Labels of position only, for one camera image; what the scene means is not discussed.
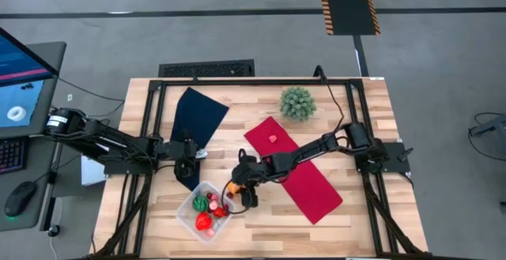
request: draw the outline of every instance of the wooden table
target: wooden table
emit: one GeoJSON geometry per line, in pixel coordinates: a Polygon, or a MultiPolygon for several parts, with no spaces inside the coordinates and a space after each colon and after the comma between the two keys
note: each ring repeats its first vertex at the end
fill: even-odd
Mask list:
{"type": "MultiPolygon", "coordinates": [[[[119,129],[138,136],[142,124],[149,79],[130,80],[119,129]]],[[[169,139],[176,105],[187,86],[167,87],[161,134],[169,139]]],[[[241,148],[256,151],[244,134],[269,116],[273,116],[299,145],[331,131],[339,119],[336,105],[326,86],[308,86],[315,97],[317,111],[305,123],[289,122],[281,117],[278,100],[287,86],[195,86],[195,90],[229,107],[225,119],[207,145],[209,155],[202,162],[201,180],[222,188],[237,165],[241,148]]],[[[341,104],[345,122],[350,121],[349,105],[343,86],[331,86],[341,104]]],[[[364,78],[364,89],[374,134],[383,141],[398,136],[394,112],[383,79],[364,78]]],[[[358,95],[355,104],[360,109],[358,95]]],[[[157,96],[153,98],[150,128],[153,127],[157,96]]],[[[176,219],[176,211],[190,191],[176,181],[172,168],[160,170],[154,177],[142,243],[142,257],[345,257],[374,256],[372,233],[365,205],[361,176],[354,159],[341,153],[328,153],[313,160],[344,202],[315,225],[296,207],[279,184],[266,183],[257,188],[259,207],[234,216],[217,241],[205,245],[197,241],[176,219]]],[[[401,229],[422,250],[427,250],[417,204],[411,185],[399,174],[384,174],[391,214],[401,229]]],[[[95,228],[97,248],[115,230],[123,175],[107,180],[95,228]]],[[[388,251],[384,223],[379,219],[383,249],[388,251]]],[[[133,250],[132,224],[127,251],[133,250]]]]}

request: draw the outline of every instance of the dark blue cloth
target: dark blue cloth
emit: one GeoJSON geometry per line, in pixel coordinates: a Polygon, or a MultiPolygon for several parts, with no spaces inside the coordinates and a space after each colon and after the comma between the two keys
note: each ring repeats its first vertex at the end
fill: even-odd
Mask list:
{"type": "MultiPolygon", "coordinates": [[[[227,111],[225,105],[188,87],[177,104],[171,141],[180,139],[181,130],[189,130],[195,143],[204,149],[227,111]]],[[[193,176],[177,180],[193,190],[200,181],[200,163],[196,164],[193,176]]]]}

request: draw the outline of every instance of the computer screen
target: computer screen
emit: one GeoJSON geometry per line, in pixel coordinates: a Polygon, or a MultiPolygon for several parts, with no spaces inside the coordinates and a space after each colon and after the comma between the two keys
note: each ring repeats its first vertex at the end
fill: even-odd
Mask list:
{"type": "Polygon", "coordinates": [[[0,86],[38,81],[57,75],[58,71],[0,28],[0,86]]]}

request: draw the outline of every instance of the clear plastic bin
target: clear plastic bin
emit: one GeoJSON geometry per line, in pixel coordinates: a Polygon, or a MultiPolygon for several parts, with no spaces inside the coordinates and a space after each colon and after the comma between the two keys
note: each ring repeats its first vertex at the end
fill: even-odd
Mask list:
{"type": "MultiPolygon", "coordinates": [[[[197,215],[200,212],[197,212],[193,209],[193,199],[197,196],[206,196],[207,193],[216,194],[218,196],[218,203],[221,202],[221,190],[218,190],[215,186],[213,186],[209,182],[201,182],[194,190],[191,192],[191,195],[188,196],[186,200],[184,200],[183,204],[177,209],[177,219],[183,224],[185,228],[187,228],[191,233],[198,238],[198,240],[208,243],[213,241],[217,237],[217,235],[225,228],[225,225],[228,223],[231,214],[226,217],[215,217],[210,214],[213,219],[213,225],[211,228],[214,230],[213,236],[208,236],[206,231],[198,231],[195,227],[195,220],[197,219],[197,215]]],[[[228,209],[232,212],[235,211],[235,206],[232,200],[227,198],[227,196],[223,197],[223,202],[228,205],[228,209]]]]}

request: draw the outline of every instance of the screen display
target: screen display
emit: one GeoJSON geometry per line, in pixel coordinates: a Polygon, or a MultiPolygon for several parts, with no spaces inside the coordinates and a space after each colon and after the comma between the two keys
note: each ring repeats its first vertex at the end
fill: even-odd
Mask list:
{"type": "Polygon", "coordinates": [[[24,53],[4,36],[0,36],[0,84],[48,78],[51,71],[24,53]]]}

